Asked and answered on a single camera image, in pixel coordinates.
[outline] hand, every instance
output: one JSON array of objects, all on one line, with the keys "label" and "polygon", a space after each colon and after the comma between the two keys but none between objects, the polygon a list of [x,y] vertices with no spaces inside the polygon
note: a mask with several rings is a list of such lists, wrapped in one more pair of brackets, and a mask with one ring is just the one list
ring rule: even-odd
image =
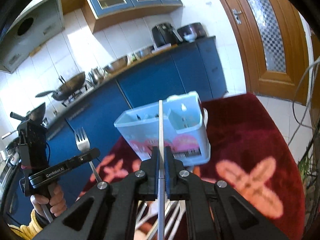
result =
[{"label": "hand", "polygon": [[56,217],[61,215],[67,209],[66,200],[63,198],[63,191],[58,184],[54,188],[53,193],[54,196],[50,199],[50,201],[46,197],[39,194],[35,194],[30,197],[31,203],[39,215],[45,217],[41,207],[43,204],[49,203],[52,206],[52,208],[50,208],[50,212]]}]

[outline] red tablecloth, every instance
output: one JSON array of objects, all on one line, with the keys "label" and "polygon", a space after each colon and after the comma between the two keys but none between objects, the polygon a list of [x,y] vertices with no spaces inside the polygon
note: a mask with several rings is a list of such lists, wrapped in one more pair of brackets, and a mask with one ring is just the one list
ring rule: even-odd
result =
[{"label": "red tablecloth", "polygon": [[[211,159],[194,173],[214,182],[226,180],[291,240],[304,228],[304,194],[297,165],[273,120],[255,95],[203,102],[208,110]],[[116,182],[139,169],[140,159],[119,138],[97,171]],[[81,193],[95,185],[92,175]],[[182,220],[175,239],[187,239]]]}]

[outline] door lock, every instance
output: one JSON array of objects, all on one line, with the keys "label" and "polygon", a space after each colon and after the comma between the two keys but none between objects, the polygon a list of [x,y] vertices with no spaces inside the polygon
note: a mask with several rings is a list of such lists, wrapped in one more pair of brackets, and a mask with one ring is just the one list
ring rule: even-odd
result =
[{"label": "door lock", "polygon": [[241,24],[239,14],[242,14],[242,11],[237,11],[237,9],[232,9],[233,16],[236,19],[237,24]]}]

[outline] silver screw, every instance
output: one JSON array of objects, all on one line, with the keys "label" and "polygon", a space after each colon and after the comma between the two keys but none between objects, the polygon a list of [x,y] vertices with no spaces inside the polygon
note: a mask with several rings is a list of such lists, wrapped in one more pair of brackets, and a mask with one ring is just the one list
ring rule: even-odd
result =
[{"label": "silver screw", "polygon": [[186,171],[186,170],[183,170],[183,171],[180,171],[179,172],[179,175],[181,176],[181,177],[188,177],[189,176],[189,171]]},{"label": "silver screw", "polygon": [[146,173],[144,171],[136,171],[135,172],[135,175],[138,177],[138,178],[141,178],[145,175]]},{"label": "silver screw", "polygon": [[98,189],[105,189],[106,187],[108,187],[108,183],[106,183],[106,182],[104,182],[104,181],[99,182],[99,183],[97,184],[97,187],[98,187]]},{"label": "silver screw", "polygon": [[226,187],[227,183],[224,180],[219,180],[217,182],[218,187]]}]

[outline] yellow sleeve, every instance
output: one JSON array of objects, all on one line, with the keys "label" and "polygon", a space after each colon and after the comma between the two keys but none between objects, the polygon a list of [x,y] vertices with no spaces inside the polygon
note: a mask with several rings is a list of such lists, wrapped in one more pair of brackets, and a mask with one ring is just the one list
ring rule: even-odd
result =
[{"label": "yellow sleeve", "polygon": [[16,235],[25,240],[31,240],[42,230],[42,227],[39,225],[36,219],[35,210],[31,212],[31,222],[28,226],[22,225],[20,228],[16,226],[10,226],[10,228],[13,232],[15,232]]}]

